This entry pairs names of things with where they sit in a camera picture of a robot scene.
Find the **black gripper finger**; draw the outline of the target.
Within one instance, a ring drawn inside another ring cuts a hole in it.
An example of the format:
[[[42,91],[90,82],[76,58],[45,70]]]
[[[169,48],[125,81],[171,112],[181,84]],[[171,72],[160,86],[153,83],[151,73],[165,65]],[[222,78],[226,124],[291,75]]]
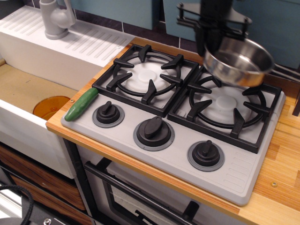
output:
[[[222,43],[224,37],[224,31],[222,29],[212,29],[206,30],[206,48],[211,54],[214,54]]]
[[[204,56],[205,54],[205,43],[206,43],[207,30],[197,24],[195,26],[195,41],[197,52],[200,56]]]

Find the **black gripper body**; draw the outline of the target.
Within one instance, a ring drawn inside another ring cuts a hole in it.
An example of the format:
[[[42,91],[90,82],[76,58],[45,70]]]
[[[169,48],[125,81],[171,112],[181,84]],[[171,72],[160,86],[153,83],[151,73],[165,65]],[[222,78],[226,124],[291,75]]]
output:
[[[177,23],[206,31],[220,33],[221,36],[245,39],[252,20],[233,9],[232,0],[201,0],[199,3],[177,5]]]

